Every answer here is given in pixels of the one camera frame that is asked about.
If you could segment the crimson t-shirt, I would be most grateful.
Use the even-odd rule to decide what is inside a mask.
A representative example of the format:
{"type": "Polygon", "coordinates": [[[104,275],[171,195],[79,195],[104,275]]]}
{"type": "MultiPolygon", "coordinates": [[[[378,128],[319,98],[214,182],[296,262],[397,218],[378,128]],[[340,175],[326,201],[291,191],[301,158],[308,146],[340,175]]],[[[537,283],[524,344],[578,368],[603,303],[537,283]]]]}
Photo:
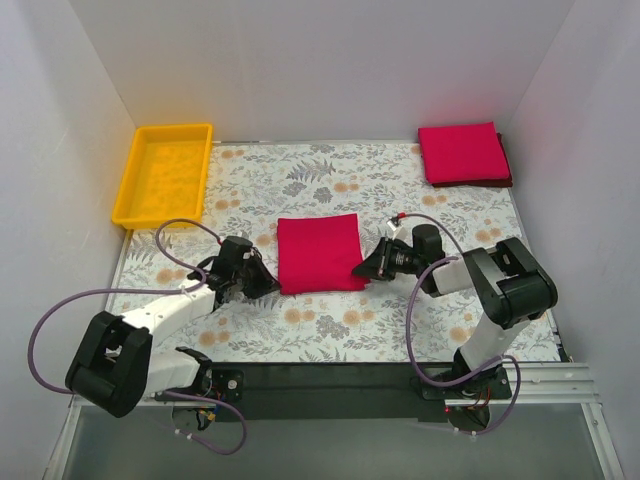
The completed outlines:
{"type": "Polygon", "coordinates": [[[493,122],[421,127],[426,181],[439,187],[510,187],[512,175],[493,122]]]}
{"type": "Polygon", "coordinates": [[[362,261],[355,213],[277,222],[278,280],[281,293],[352,292],[368,281],[352,270],[362,261]]]}

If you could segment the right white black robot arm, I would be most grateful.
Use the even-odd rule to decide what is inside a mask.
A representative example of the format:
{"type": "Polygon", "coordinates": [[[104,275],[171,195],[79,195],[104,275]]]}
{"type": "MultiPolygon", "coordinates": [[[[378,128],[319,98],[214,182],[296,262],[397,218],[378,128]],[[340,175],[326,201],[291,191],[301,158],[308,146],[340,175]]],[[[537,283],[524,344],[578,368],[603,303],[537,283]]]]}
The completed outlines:
{"type": "Polygon", "coordinates": [[[443,398],[507,399],[511,389],[505,354],[526,326],[557,304],[557,288],[518,238],[502,240],[491,249],[448,256],[443,232],[437,225],[421,224],[413,228],[410,243],[383,237],[352,273],[378,281],[413,275],[417,279],[413,291],[433,298],[474,291],[482,316],[456,350],[451,366],[435,376],[416,366],[416,376],[424,392],[443,398]]]}

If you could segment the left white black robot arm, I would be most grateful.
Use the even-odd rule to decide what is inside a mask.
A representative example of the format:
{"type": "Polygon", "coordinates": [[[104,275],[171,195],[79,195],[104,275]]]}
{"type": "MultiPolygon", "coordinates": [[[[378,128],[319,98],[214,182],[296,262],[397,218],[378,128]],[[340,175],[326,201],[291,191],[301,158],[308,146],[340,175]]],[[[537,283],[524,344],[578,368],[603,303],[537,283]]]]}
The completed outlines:
{"type": "Polygon", "coordinates": [[[66,373],[65,385],[116,418],[143,398],[171,392],[200,400],[214,389],[213,363],[189,347],[158,346],[188,323],[241,294],[259,299],[279,282],[251,241],[230,236],[219,252],[196,265],[176,293],[120,315],[96,314],[66,373]]]}

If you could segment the floral patterned table mat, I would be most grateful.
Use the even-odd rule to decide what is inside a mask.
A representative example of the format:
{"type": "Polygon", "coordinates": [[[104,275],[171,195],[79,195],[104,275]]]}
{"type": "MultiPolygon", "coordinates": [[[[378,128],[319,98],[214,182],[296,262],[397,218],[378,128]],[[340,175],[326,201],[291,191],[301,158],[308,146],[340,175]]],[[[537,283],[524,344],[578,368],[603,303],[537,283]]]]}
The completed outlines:
{"type": "MultiPolygon", "coordinates": [[[[154,289],[176,288],[185,277],[179,262],[213,255],[215,235],[251,240],[275,271],[280,218],[355,213],[369,253],[400,212],[409,214],[404,240],[424,216],[440,221],[448,253],[521,235],[508,190],[432,187],[413,143],[222,144],[211,153],[201,227],[130,234],[115,276],[119,293],[107,308],[123,313],[150,302],[154,289]]],[[[447,362],[474,332],[480,302],[463,291],[419,295],[409,306],[414,284],[400,275],[359,292],[234,300],[181,328],[163,348],[189,346],[217,362],[402,362],[408,350],[447,362]]]]}

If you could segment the yellow plastic bin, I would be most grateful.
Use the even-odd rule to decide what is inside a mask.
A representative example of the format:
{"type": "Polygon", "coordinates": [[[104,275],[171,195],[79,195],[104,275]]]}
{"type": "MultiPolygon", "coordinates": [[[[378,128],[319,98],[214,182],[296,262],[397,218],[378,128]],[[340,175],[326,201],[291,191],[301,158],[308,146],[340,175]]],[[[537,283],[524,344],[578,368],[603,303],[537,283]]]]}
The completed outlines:
{"type": "Polygon", "coordinates": [[[207,123],[142,126],[134,134],[111,214],[127,230],[168,220],[199,221],[214,127],[207,123]]]}

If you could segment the folded crimson t-shirt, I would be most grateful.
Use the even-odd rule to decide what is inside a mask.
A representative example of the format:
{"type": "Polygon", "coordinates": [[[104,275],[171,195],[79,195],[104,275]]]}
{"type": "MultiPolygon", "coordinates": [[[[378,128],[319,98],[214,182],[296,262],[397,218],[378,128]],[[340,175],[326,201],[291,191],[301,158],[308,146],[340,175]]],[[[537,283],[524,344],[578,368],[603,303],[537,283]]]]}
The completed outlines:
{"type": "Polygon", "coordinates": [[[426,181],[439,187],[510,187],[512,175],[493,122],[421,127],[426,181]]]}

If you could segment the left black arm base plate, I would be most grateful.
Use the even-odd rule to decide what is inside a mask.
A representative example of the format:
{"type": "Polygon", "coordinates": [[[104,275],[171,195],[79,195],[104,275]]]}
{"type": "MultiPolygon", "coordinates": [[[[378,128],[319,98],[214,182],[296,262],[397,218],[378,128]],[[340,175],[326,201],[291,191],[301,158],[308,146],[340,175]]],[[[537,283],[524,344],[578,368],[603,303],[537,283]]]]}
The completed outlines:
{"type": "Polygon", "coordinates": [[[179,393],[235,403],[242,399],[244,380],[245,375],[242,370],[212,369],[199,375],[191,386],[158,392],[153,395],[153,398],[158,401],[169,401],[168,393],[179,393]]]}

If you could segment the aluminium frame rail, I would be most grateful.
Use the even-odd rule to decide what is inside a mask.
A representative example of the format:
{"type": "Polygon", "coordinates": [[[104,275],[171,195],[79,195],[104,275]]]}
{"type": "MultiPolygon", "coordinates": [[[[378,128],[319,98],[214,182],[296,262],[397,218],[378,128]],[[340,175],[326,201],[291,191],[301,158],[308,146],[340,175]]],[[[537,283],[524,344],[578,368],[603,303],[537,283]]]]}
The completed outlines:
{"type": "Polygon", "coordinates": [[[407,363],[227,363],[191,388],[74,383],[50,479],[621,479],[587,366],[465,385],[407,363]]]}

